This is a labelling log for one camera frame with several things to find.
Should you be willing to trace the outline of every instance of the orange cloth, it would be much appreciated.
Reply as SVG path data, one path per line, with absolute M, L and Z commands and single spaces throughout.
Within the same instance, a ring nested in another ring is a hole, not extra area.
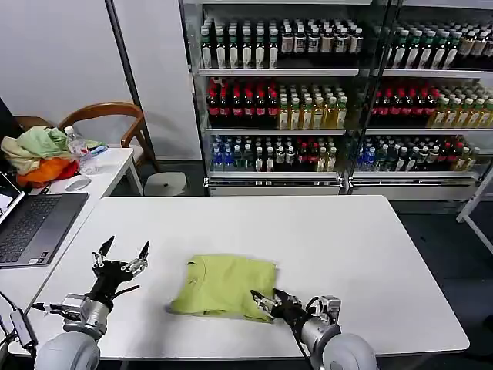
M 60 158 L 41 160 L 37 170 L 31 171 L 26 175 L 17 175 L 17 183 L 21 187 L 25 187 L 28 183 L 31 183 L 32 187 L 44 187 L 46 183 L 60 176 L 69 164 L 69 160 L 62 160 Z

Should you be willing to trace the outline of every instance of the white wall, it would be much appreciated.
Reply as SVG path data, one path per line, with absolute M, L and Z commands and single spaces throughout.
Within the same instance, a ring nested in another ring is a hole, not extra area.
M 156 155 L 201 159 L 178 0 L 115 7 Z
M 134 3 L 117 11 L 156 155 L 200 159 L 178 6 Z M 58 124 L 92 103 L 132 102 L 104 0 L 1 0 L 0 45 L 0 97 L 14 115 Z M 118 143 L 130 123 L 106 117 L 79 130 Z

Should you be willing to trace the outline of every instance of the gray floor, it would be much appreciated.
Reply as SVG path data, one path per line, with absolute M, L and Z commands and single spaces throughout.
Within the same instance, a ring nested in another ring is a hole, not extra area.
M 163 171 L 182 171 L 187 176 L 188 187 L 183 195 L 203 196 L 203 168 L 201 162 L 163 163 Z M 139 172 L 143 183 L 154 171 L 142 166 Z M 131 195 L 126 179 L 117 186 L 112 196 Z M 481 203 L 472 214 L 475 222 L 493 240 L 493 202 Z M 418 370 L 442 369 L 492 369 L 493 332 L 484 327 L 483 321 L 493 314 L 493 255 L 480 242 L 466 224 L 455 222 L 454 214 L 399 214 L 403 225 L 430 268 L 445 297 L 458 316 L 471 347 L 464 353 L 436 355 L 428 359 L 418 356 L 379 358 L 379 366 L 405 369 L 412 362 L 421 361 Z M 122 366 L 118 361 L 103 361 L 99 370 L 116 370 Z M 303 361 L 243 361 L 243 362 L 187 362 L 187 361 L 132 361 L 124 364 L 128 369 L 179 369 L 179 370 L 307 370 Z M 28 359 L 12 359 L 8 369 L 32 368 Z

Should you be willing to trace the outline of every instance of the green cloth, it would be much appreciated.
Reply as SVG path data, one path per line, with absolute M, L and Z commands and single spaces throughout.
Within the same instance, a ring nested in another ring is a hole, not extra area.
M 67 148 L 67 136 L 57 128 L 33 126 L 17 138 L 17 144 L 34 156 L 49 159 L 53 157 L 72 159 Z M 86 140 L 88 148 L 105 145 L 99 141 Z
M 275 264 L 227 254 L 197 255 L 189 260 L 187 272 L 171 312 L 270 320 L 257 308 L 250 290 L 273 297 Z

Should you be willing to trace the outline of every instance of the shelf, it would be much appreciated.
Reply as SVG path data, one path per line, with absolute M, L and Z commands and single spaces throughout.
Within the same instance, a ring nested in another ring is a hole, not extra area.
M 199 69 L 209 77 L 355 77 L 359 69 Z
M 211 171 L 210 180 L 338 180 L 337 172 L 221 172 Z
M 463 180 L 479 178 L 476 172 L 455 171 L 409 171 L 409 172 L 354 172 L 355 180 Z
M 206 129 L 208 135 L 313 135 L 313 136 L 337 136 L 344 135 L 345 129 Z
M 404 6 L 427 6 L 439 8 L 493 9 L 491 0 L 404 0 Z
M 198 0 L 202 4 L 303 4 L 303 5 L 369 5 L 371 0 Z
M 493 71 L 460 69 L 385 69 L 384 77 L 424 77 L 436 79 L 484 79 L 493 77 Z
M 456 135 L 463 133 L 491 133 L 491 129 L 367 129 L 367 135 Z

